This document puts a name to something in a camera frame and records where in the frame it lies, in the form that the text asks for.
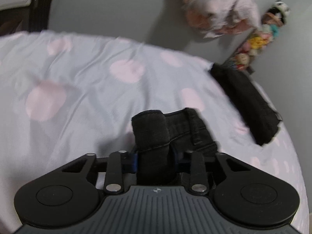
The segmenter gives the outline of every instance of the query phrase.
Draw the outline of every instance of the belt loop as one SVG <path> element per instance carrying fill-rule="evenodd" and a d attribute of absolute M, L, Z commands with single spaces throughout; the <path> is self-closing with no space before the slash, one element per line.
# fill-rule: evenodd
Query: belt loop
<path fill-rule="evenodd" d="M 197 112 L 191 108 L 185 108 L 186 113 L 188 114 L 188 122 L 190 125 L 191 138 L 193 145 L 200 144 L 202 141 L 199 136 L 199 128 L 196 122 L 196 117 L 198 117 Z"/>

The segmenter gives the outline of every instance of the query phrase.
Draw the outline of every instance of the panda plush toy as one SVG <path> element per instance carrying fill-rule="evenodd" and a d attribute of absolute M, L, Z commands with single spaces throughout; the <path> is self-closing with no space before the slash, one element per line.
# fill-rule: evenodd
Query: panda plush toy
<path fill-rule="evenodd" d="M 286 18 L 289 16 L 290 9 L 286 3 L 278 0 L 273 3 L 272 8 L 268 12 L 274 14 L 283 24 L 286 24 Z"/>

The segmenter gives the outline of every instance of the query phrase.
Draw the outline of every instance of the crosshair logo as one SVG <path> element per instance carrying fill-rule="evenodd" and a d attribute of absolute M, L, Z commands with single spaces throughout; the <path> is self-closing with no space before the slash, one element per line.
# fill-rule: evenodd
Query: crosshair logo
<path fill-rule="evenodd" d="M 160 188 L 158 188 L 158 187 L 153 189 L 153 192 L 155 192 L 155 193 L 159 193 L 159 192 L 161 192 L 161 191 L 162 191 L 162 190 L 161 190 Z"/>

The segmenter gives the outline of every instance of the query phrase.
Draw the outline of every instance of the polka dot bed sheet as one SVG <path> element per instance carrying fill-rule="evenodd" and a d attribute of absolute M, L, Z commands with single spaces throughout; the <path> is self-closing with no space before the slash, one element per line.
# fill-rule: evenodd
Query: polka dot bed sheet
<path fill-rule="evenodd" d="M 130 150 L 131 117 L 141 111 L 192 107 L 219 151 L 295 187 L 300 207 L 292 225 L 308 234 L 305 185 L 286 128 L 282 123 L 271 143 L 256 145 L 207 73 L 211 66 L 199 57 L 124 38 L 49 31 L 0 38 L 0 233 L 21 225 L 13 198 L 25 183 L 87 152 L 107 157 Z M 103 177 L 97 186 L 102 184 Z"/>

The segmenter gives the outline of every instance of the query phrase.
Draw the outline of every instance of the bed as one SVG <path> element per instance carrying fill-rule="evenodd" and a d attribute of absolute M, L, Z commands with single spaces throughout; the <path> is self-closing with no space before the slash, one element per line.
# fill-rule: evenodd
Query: bed
<path fill-rule="evenodd" d="M 192 107 L 219 151 L 295 187 L 300 207 L 292 225 L 308 234 L 305 184 L 284 124 L 270 144 L 256 145 L 207 73 L 211 66 L 200 57 L 120 37 L 44 31 L 0 38 L 0 233 L 21 225 L 13 198 L 25 183 L 87 152 L 107 157 L 130 150 L 131 117 L 141 111 Z M 97 187 L 102 185 L 100 177 Z"/>

